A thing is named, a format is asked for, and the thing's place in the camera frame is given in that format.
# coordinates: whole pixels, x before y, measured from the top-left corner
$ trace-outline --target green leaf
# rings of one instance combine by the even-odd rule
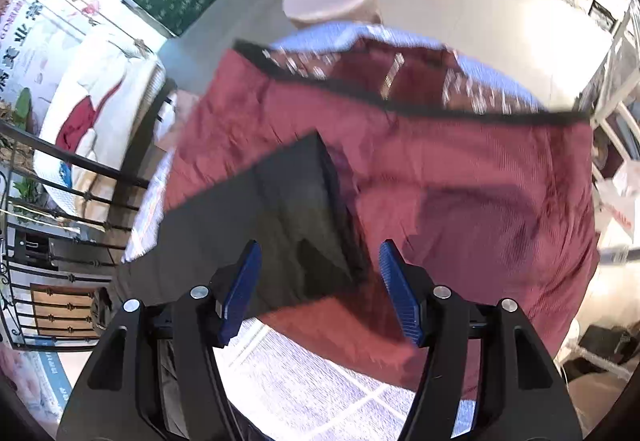
[[[20,96],[15,100],[14,107],[14,124],[16,127],[24,130],[27,126],[27,118],[31,111],[31,91],[25,87],[20,91]]]
[[[40,196],[38,185],[37,181],[29,178],[23,178],[20,182],[14,181],[14,188],[20,193],[20,199],[28,203],[38,202]]]

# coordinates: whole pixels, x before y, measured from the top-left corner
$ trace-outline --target white floor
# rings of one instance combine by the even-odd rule
[[[598,249],[637,248],[625,230],[610,219],[598,241]],[[640,262],[600,265],[584,296],[576,319],[580,330],[595,324],[601,327],[629,327],[640,320]]]
[[[441,40],[523,84],[547,107],[572,105],[611,43],[561,0],[380,0],[388,26]]]

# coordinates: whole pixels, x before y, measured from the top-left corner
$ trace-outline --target white bedding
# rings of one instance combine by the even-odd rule
[[[114,45],[119,49],[113,52]],[[127,75],[117,93],[105,103],[94,125],[97,134],[90,154],[84,156],[115,169],[120,169],[129,145],[134,120],[140,101],[159,93],[166,74],[162,63],[155,55],[143,56],[130,40],[116,36],[105,28],[95,28],[87,35],[65,72],[45,116],[40,138],[55,144],[63,123],[76,104],[88,95],[80,82],[84,82],[88,70],[100,70],[105,67],[104,56],[122,63],[126,57]],[[38,176],[51,182],[64,185],[60,175],[62,161],[41,151],[36,151],[33,167]],[[74,168],[73,188],[84,192],[91,187],[92,194],[111,199],[115,187],[114,180],[104,176],[94,176],[88,171]],[[63,190],[45,186],[50,197],[69,215],[105,222],[109,211],[106,204],[91,202],[84,205],[84,199]]]

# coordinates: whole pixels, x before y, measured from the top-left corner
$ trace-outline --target red cloth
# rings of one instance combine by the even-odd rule
[[[341,54],[330,77],[379,93],[396,54],[401,54],[404,60],[393,79],[389,97],[398,102],[441,105],[447,70],[462,73],[455,55],[447,49],[396,47],[360,38],[348,52]]]
[[[191,114],[165,207],[317,129],[374,259],[368,282],[353,293],[263,322],[321,357],[416,389],[425,352],[402,336],[378,272],[378,249],[391,238],[407,262],[466,299],[516,299],[555,354],[597,262],[588,121],[367,101],[250,55],[252,62],[249,53],[228,51]],[[477,379],[471,352],[466,397]]]
[[[124,78],[121,78],[117,84],[107,91],[100,100],[97,109],[94,109],[90,96],[87,95],[80,100],[69,113],[65,123],[62,124],[56,137],[56,147],[71,152],[78,150],[80,140],[86,134],[86,131],[94,126],[95,120],[100,116],[105,103],[118,91],[123,80]]]

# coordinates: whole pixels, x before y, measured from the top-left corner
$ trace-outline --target black iron railing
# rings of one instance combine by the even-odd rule
[[[159,106],[175,84],[166,81],[156,100],[149,107],[133,138],[123,164],[116,170],[77,154],[69,153],[40,138],[0,121],[0,136],[11,147],[11,157],[5,165],[2,209],[0,261],[0,317],[14,349],[32,351],[85,351],[97,341],[92,329],[90,307],[96,287],[111,280],[113,268],[120,262],[123,241],[131,231],[131,212],[137,206],[127,201],[131,188],[146,190],[148,181],[125,172],[125,164],[140,165],[150,142],[153,122]],[[68,165],[95,172],[116,180],[113,197],[108,200],[91,192],[78,192],[60,183],[43,179],[28,165],[17,166],[18,147],[39,150]],[[10,195],[12,181],[17,176],[31,179],[48,187],[81,196],[85,201],[110,205],[106,222],[70,215],[59,208],[49,209],[22,197]],[[37,227],[28,224],[20,212],[39,217]],[[55,225],[81,230],[62,230]],[[120,234],[118,241],[105,240],[107,232]]]

